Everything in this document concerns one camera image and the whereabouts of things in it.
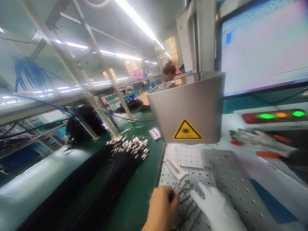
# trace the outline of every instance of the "workbench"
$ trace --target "workbench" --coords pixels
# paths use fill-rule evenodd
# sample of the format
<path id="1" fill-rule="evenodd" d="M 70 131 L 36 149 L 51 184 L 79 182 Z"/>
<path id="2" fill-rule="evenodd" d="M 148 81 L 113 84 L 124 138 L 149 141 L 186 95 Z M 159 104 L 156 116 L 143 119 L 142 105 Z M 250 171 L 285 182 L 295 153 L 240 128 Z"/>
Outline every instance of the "workbench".
<path id="1" fill-rule="evenodd" d="M 151 111 L 139 112 L 139 108 L 136 108 L 131 110 L 131 113 L 133 118 L 139 118 L 139 120 L 154 119 Z M 154 127 L 156 127 L 155 121 L 127 124 L 126 120 L 120 120 L 116 125 L 119 132 L 129 129 L 123 133 L 128 139 L 133 136 L 145 136 L 145 139 L 148 139 L 147 148 L 150 149 L 150 153 L 125 187 L 115 206 L 107 230 L 135 230 L 141 227 L 147 218 L 150 196 L 158 177 L 164 147 L 162 140 L 154 141 L 151 137 L 149 130 Z M 96 141 L 84 142 L 71 151 L 64 151 L 61 148 L 1 187 L 1 230 L 14 231 L 19 227 L 71 172 L 108 140 L 110 140 L 110 134 L 106 133 Z M 63 226 L 70 217 L 79 212 L 101 186 L 109 166 L 110 163 L 104 165 L 69 208 L 59 214 L 58 219 L 54 221 L 55 230 L 59 230 L 57 227 Z"/>

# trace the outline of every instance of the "monitor screen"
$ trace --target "monitor screen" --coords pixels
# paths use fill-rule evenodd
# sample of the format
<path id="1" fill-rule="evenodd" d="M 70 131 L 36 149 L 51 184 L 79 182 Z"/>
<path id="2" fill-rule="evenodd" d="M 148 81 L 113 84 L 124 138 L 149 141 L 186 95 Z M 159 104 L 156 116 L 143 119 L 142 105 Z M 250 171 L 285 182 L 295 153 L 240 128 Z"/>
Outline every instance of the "monitor screen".
<path id="1" fill-rule="evenodd" d="M 308 81 L 307 3 L 267 1 L 222 24 L 225 96 Z"/>

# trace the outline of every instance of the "window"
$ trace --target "window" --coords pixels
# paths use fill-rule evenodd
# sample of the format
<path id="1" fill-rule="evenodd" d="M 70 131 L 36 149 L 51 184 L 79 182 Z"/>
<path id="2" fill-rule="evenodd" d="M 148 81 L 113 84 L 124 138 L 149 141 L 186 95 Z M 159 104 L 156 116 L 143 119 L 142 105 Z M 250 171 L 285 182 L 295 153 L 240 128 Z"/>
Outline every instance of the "window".
<path id="1" fill-rule="evenodd" d="M 168 38 L 164 41 L 165 51 L 172 57 L 172 63 L 176 68 L 176 74 L 180 73 L 179 71 L 179 59 L 177 56 L 175 37 Z M 160 52 L 162 48 L 158 45 L 155 46 L 155 51 Z M 164 67 L 168 62 L 169 56 L 166 55 L 165 52 L 159 54 L 159 59 L 161 61 L 162 66 Z"/>
<path id="2" fill-rule="evenodd" d="M 127 72 L 129 73 L 131 77 L 133 76 L 133 72 L 138 69 L 140 69 L 141 73 L 143 74 L 140 61 L 126 60 L 125 66 L 126 66 Z"/>
<path id="3" fill-rule="evenodd" d="M 113 69 L 110 68 L 109 70 L 110 70 L 110 72 L 111 72 L 111 74 L 112 74 L 112 77 L 113 77 L 114 79 L 116 79 L 116 75 L 115 75 Z M 107 72 L 102 72 L 102 76 L 104 77 L 104 79 L 109 79 L 109 77 L 108 77 L 108 75 L 107 75 Z"/>

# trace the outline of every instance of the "black cable bundle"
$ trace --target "black cable bundle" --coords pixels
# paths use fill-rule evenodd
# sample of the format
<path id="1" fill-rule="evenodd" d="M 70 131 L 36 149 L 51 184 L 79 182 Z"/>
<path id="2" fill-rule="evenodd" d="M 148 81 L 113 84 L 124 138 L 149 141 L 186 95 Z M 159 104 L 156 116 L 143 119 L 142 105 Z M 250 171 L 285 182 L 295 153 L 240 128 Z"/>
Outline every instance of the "black cable bundle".
<path id="1" fill-rule="evenodd" d="M 106 129 L 103 126 L 103 122 L 100 120 L 92 106 L 83 105 L 78 109 L 78 112 L 84 121 L 98 136 L 101 136 L 105 133 Z M 78 144 L 86 139 L 91 139 L 90 134 L 75 118 L 68 120 L 65 128 L 65 136 L 67 148 L 71 148 L 73 145 Z"/>
<path id="2" fill-rule="evenodd" d="M 19 231 L 54 230 L 52 223 L 59 212 L 65 209 L 84 189 L 99 169 L 111 157 L 116 142 L 108 142 L 72 172 L 56 190 L 23 222 Z"/>
<path id="3" fill-rule="evenodd" d="M 150 105 L 141 105 L 140 106 L 140 112 L 151 110 Z"/>
<path id="4" fill-rule="evenodd" d="M 124 140 L 121 137 L 115 140 L 118 143 L 115 145 L 112 165 L 104 179 L 104 185 L 62 231 L 94 231 L 106 227 L 127 182 L 149 152 L 145 148 L 147 140 L 143 141 L 138 137 L 131 141 Z"/>
<path id="5" fill-rule="evenodd" d="M 135 109 L 137 107 L 140 107 L 141 105 L 143 105 L 143 101 L 140 99 L 133 99 L 127 103 L 128 109 Z M 115 113 L 122 113 L 122 112 L 125 112 L 123 106 L 115 110 Z"/>

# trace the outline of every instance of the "gloved hand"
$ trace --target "gloved hand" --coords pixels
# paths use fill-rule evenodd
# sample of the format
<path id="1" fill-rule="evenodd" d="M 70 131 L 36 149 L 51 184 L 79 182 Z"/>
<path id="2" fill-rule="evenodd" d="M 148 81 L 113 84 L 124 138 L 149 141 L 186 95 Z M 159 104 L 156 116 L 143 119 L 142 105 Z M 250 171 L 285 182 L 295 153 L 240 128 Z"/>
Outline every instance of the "gloved hand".
<path id="1" fill-rule="evenodd" d="M 208 217 L 212 230 L 247 231 L 237 211 L 223 193 L 216 187 L 205 186 L 202 182 L 199 182 L 199 187 L 205 199 L 202 199 L 194 190 L 191 190 L 190 195 Z"/>
<path id="2" fill-rule="evenodd" d="M 237 132 L 230 131 L 230 135 L 232 136 L 232 139 L 237 142 L 256 148 L 262 148 L 270 152 L 276 152 L 286 158 L 289 157 L 292 151 L 297 150 L 296 148 L 276 141 L 273 137 L 258 130 L 249 132 L 243 129 L 238 129 Z"/>

